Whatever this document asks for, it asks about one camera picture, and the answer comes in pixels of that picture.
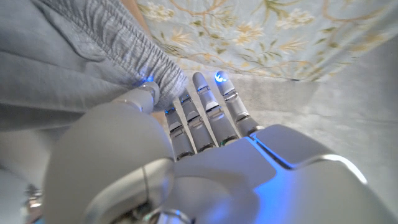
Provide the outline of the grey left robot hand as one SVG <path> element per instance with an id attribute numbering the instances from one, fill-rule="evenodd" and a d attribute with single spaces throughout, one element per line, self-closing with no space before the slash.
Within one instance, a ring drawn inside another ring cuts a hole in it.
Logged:
<path id="1" fill-rule="evenodd" d="M 260 126 L 229 77 L 201 73 L 205 110 L 180 95 L 169 131 L 152 117 L 159 87 L 143 83 L 90 109 L 52 151 L 44 223 L 396 223 L 349 160 L 279 124 Z"/>

